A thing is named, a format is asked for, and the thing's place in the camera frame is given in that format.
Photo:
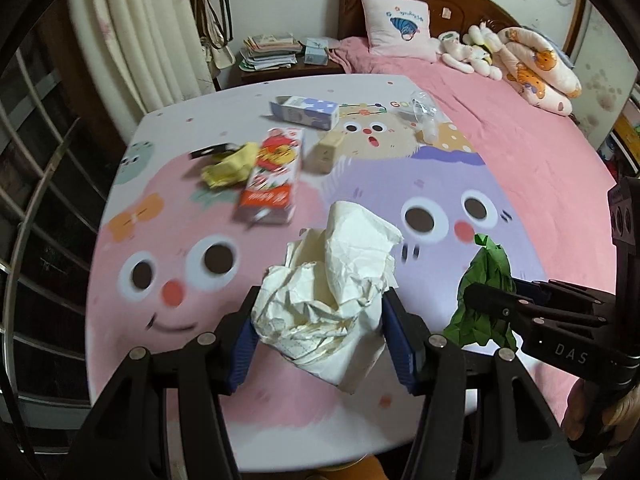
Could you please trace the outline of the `green paper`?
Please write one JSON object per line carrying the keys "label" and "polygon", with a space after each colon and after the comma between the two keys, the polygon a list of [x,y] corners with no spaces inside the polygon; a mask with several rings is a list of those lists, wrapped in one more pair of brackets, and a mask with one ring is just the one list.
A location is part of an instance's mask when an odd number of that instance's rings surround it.
{"label": "green paper", "polygon": [[460,348],[470,344],[485,347],[492,341],[516,351],[510,323],[496,304],[500,292],[515,292],[509,258],[487,234],[475,234],[474,243],[478,251],[462,275],[458,307],[444,328],[444,336]]}

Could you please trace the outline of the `white paper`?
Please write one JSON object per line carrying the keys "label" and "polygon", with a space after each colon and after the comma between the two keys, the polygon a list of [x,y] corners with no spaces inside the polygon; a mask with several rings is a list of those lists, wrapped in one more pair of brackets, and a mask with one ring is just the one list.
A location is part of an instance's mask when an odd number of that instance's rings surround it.
{"label": "white paper", "polygon": [[392,254],[404,238],[363,206],[339,200],[323,230],[288,244],[252,309],[263,344],[341,391],[353,393],[383,353],[382,299],[396,287]]}

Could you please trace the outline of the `red strawberry duck carton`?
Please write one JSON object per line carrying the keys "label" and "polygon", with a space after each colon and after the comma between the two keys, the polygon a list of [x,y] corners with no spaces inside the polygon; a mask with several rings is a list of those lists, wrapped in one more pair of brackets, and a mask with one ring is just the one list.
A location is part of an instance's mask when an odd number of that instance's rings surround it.
{"label": "red strawberry duck carton", "polygon": [[287,224],[296,208],[304,130],[277,127],[259,145],[255,166],[240,195],[236,218],[256,224]]}

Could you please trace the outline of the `pink bed sheet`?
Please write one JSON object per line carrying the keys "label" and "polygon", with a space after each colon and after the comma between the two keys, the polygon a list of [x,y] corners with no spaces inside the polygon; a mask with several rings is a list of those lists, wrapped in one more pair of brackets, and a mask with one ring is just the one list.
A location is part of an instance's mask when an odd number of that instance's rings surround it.
{"label": "pink bed sheet", "polygon": [[615,181],[570,118],[527,104],[504,81],[372,55],[363,38],[343,40],[331,58],[345,73],[404,75],[427,91],[506,192],[548,277],[614,290],[608,190]]}

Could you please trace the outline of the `clear plastic wrapper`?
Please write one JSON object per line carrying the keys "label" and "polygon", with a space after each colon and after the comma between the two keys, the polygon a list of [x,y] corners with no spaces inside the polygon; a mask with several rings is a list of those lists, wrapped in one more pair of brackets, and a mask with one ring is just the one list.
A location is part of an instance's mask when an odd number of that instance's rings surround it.
{"label": "clear plastic wrapper", "polygon": [[439,138],[438,109],[431,96],[422,90],[413,91],[410,102],[416,124],[422,132],[423,142],[435,144]]}

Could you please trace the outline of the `cartoon printed tablecloth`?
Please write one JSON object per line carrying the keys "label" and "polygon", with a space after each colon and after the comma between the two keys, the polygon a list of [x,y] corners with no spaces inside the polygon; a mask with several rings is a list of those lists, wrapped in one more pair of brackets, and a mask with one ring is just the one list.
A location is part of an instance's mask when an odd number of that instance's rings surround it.
{"label": "cartoon printed tablecloth", "polygon": [[[506,248],[518,278],[548,278],[523,220],[480,153],[440,109],[435,146],[418,138],[404,76],[299,78],[171,105],[140,122],[96,241],[87,295],[89,391],[98,396],[126,352],[174,350],[241,304],[288,244],[326,225],[336,200],[360,203],[401,230],[400,298],[433,328],[448,322],[475,234]],[[328,132],[282,122],[269,103],[304,96],[340,106],[344,133],[329,174],[311,170]],[[304,130],[296,208],[287,224],[236,218],[241,190],[211,191],[203,159],[221,143],[262,144],[271,128]]]}

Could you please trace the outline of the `white plush toy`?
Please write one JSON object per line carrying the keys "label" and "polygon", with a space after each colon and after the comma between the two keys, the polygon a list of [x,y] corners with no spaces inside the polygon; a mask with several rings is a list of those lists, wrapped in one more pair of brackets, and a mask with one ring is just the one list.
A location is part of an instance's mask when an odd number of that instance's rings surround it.
{"label": "white plush toy", "polygon": [[501,50],[502,42],[486,22],[470,26],[463,36],[458,32],[443,32],[438,40],[440,59],[445,65],[465,74],[502,79],[502,70],[494,64],[494,53]]}

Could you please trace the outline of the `black small box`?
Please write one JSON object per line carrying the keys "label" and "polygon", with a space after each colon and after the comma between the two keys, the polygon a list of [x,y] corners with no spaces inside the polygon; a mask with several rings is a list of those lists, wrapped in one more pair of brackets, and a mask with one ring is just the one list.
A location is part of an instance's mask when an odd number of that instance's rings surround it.
{"label": "black small box", "polygon": [[198,150],[189,153],[190,159],[197,159],[202,157],[224,157],[231,153],[239,151],[240,146],[233,143],[221,143],[215,145],[206,146],[206,148],[199,148]]}

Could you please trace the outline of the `blue white carton box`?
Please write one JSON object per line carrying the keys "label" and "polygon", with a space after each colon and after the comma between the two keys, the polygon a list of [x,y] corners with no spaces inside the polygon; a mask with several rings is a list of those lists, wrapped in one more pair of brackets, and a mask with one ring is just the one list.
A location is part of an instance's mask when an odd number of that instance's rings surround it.
{"label": "blue white carton box", "polygon": [[340,106],[327,100],[278,96],[269,105],[273,116],[282,122],[323,131],[332,130],[340,119]]}

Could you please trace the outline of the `metal window grille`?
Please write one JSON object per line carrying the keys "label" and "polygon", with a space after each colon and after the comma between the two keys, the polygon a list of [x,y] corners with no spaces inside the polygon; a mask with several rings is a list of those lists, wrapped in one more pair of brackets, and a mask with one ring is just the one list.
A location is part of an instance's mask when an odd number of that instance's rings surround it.
{"label": "metal window grille", "polygon": [[90,408],[85,322],[112,164],[58,70],[16,52],[1,76],[1,391],[30,428]]}

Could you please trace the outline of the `pink cartoon pillow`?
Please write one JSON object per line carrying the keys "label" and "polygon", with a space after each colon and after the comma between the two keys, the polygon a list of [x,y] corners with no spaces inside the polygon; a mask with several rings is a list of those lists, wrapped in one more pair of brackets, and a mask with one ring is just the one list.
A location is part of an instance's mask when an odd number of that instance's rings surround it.
{"label": "pink cartoon pillow", "polygon": [[430,9],[421,0],[360,0],[372,55],[435,63],[439,41],[431,36]]}

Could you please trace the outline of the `wooden headboard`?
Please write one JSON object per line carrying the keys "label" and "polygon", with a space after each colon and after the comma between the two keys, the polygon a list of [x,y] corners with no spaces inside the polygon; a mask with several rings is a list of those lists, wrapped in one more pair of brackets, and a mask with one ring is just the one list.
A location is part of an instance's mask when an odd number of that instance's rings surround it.
{"label": "wooden headboard", "polygon": [[[430,32],[437,36],[448,30],[464,32],[474,24],[487,22],[492,30],[520,24],[491,0],[420,0],[430,10]],[[337,38],[363,37],[366,23],[361,0],[340,0],[337,10]]]}

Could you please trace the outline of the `wooden nightstand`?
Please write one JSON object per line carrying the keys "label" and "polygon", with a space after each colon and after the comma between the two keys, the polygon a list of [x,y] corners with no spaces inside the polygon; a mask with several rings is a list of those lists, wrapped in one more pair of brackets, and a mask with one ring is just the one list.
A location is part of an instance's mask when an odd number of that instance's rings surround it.
{"label": "wooden nightstand", "polygon": [[244,84],[262,84],[273,80],[339,74],[344,74],[343,67],[333,61],[329,61],[326,65],[308,65],[298,61],[294,65],[282,65],[266,70],[249,70],[248,65],[241,61],[238,67],[231,71],[224,88],[234,88]]}

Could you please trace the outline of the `stack of books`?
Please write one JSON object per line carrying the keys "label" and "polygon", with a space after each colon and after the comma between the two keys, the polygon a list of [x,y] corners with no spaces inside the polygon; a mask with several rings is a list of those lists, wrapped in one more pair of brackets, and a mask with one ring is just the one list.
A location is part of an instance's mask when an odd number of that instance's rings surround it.
{"label": "stack of books", "polygon": [[291,68],[302,50],[303,45],[291,34],[248,36],[240,50],[239,68],[245,73]]}

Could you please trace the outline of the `cream curtain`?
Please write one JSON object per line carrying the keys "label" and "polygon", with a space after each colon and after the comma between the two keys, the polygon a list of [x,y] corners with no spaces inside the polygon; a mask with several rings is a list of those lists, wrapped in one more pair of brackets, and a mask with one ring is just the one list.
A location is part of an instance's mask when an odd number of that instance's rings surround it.
{"label": "cream curtain", "polygon": [[214,90],[189,0],[67,0],[92,81],[126,129]]}

